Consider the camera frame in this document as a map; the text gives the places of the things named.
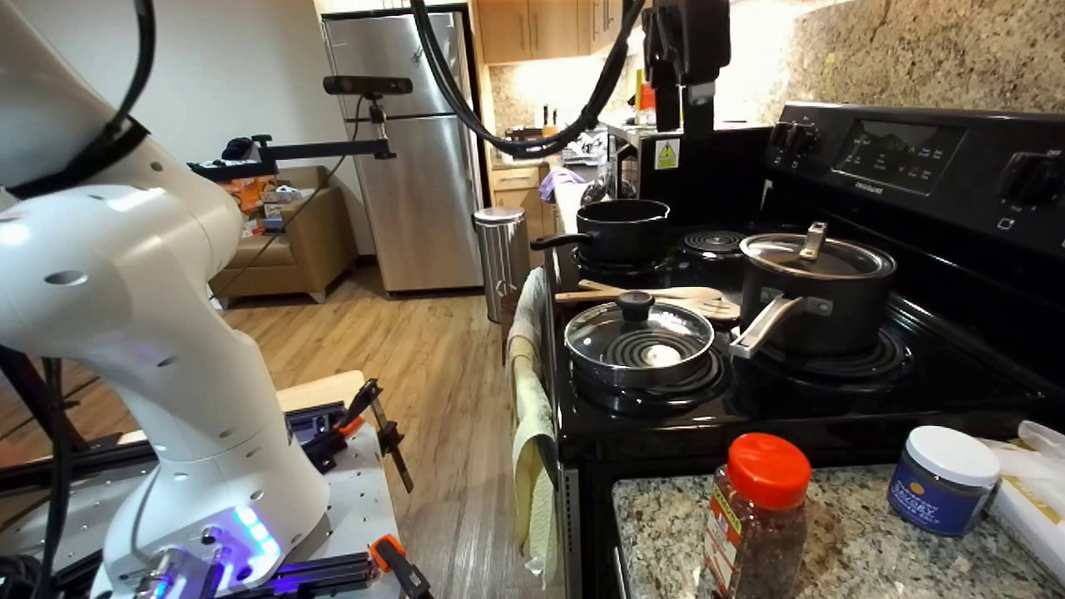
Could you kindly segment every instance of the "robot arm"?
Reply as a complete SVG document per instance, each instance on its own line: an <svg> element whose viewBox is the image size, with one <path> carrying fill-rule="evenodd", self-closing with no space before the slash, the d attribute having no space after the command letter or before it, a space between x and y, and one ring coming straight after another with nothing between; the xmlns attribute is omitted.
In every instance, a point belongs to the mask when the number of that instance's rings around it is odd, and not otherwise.
<svg viewBox="0 0 1065 599"><path fill-rule="evenodd" d="M60 174L113 121L0 5L0 188ZM0 214L0 342L85 363L161 466L121 507L94 594L133 597L161 561L252 589L327 514L257 342L209 305L240 211L151 136L99 174Z"/></svg>
<svg viewBox="0 0 1065 599"><path fill-rule="evenodd" d="M646 10L646 72L660 91L660 126L710 132L716 79L729 65L729 0L657 0Z"/></svg>

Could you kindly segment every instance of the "saucepan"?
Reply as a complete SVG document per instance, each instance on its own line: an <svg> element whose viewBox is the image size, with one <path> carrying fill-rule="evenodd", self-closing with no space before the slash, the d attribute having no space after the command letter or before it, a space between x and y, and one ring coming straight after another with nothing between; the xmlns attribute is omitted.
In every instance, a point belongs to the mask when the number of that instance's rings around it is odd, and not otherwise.
<svg viewBox="0 0 1065 599"><path fill-rule="evenodd" d="M624 292L576 314L564 342L576 391L616 413L678 407L716 372L716 329L686 305L657 303L651 292Z"/></svg>
<svg viewBox="0 0 1065 599"><path fill-rule="evenodd" d="M746 255L743 320L732 353L748 361L762 342L784 356L849 356L878 342L896 281L896 255L808 234L757 234Z"/></svg>
<svg viewBox="0 0 1065 599"><path fill-rule="evenodd" d="M590 271L598 265L651 265L668 253L668 202L627 199L576 211L576 229L565 238L539 238L533 250L548 253L555 285L576 285L576 250Z"/></svg>

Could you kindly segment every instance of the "refrigerator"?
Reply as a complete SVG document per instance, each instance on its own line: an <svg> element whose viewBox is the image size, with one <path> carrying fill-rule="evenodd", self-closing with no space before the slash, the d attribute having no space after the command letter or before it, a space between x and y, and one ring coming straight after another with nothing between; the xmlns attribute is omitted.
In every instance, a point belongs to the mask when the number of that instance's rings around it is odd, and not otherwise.
<svg viewBox="0 0 1065 599"><path fill-rule="evenodd" d="M428 21L453 67L453 79L479 114L467 8L428 8ZM444 101L413 15L324 15L324 43L334 77L413 79L413 92L378 101L397 155L356 155L384 291L425 292L484 285L473 214L487 207L487 152ZM369 141L369 103L343 96L338 107L348 132Z"/></svg>

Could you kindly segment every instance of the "wooden floor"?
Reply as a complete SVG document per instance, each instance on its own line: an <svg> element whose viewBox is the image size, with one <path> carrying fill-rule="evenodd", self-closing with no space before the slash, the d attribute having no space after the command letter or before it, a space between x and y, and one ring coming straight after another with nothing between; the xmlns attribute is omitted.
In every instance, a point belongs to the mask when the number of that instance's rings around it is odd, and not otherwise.
<svg viewBox="0 0 1065 599"><path fill-rule="evenodd" d="M479 292L398 295L378 291L361 264L327 303L257 299L226 310L251 333L276 386L362 368L384 386L384 407L407 434L417 489L393 466L398 536L444 599L559 597L533 578L510 536L510 413L504 333L487 322ZM83 435L137 428L104 383L67 365L70 421ZM48 453L27 411L0 386L0 462Z"/></svg>

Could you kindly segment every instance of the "trash can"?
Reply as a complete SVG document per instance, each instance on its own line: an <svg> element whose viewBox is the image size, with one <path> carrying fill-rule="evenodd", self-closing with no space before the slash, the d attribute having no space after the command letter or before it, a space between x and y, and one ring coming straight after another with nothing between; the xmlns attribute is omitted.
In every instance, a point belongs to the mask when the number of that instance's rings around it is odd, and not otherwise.
<svg viewBox="0 0 1065 599"><path fill-rule="evenodd" d="M530 243L523 211L477 211L479 265L487 281L489 322L510 322L510 310L530 274Z"/></svg>

